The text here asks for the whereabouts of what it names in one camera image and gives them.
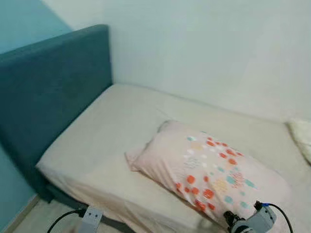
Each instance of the teal upholstered headboard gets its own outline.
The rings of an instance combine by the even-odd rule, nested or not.
[[[36,163],[111,84],[105,25],[0,55],[0,142],[41,198],[52,194]]]

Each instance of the bed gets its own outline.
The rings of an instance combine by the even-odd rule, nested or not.
[[[127,166],[124,152],[174,119],[277,170],[293,189],[286,211],[296,232],[311,230],[311,169],[285,125],[144,87],[112,84],[107,26],[4,54],[0,74],[1,143],[46,201],[96,206],[109,225],[125,232],[224,232]]]

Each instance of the fitted sheet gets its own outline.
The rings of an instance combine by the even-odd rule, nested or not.
[[[285,211],[296,232],[311,230],[311,168],[284,124],[147,88],[111,86],[52,143],[37,167],[73,198],[138,233],[224,232],[127,166],[124,153],[149,141],[168,119],[202,129],[277,170],[293,190]]]

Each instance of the black cable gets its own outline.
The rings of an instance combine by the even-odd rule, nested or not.
[[[48,233],[51,232],[51,230],[53,229],[53,227],[59,222],[59,220],[61,220],[63,217],[66,217],[67,215],[71,215],[71,214],[78,214],[79,216],[83,216],[85,214],[86,210],[72,210],[69,211],[63,215],[61,215],[48,229]]]
[[[287,224],[288,224],[288,226],[290,228],[291,233],[294,233],[293,232],[293,228],[292,228],[291,223],[290,223],[290,220],[288,219],[288,217],[285,214],[285,212],[280,207],[278,207],[277,205],[274,205],[274,204],[271,204],[271,203],[266,203],[266,204],[269,205],[269,206],[273,206],[273,207],[277,208],[283,214],[283,216],[285,217],[286,222],[287,222]]]

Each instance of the pillow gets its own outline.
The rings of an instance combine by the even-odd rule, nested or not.
[[[227,210],[249,218],[257,200],[281,205],[290,193],[276,172],[177,121],[165,122],[143,149],[125,156],[132,171],[146,174],[223,227]]]

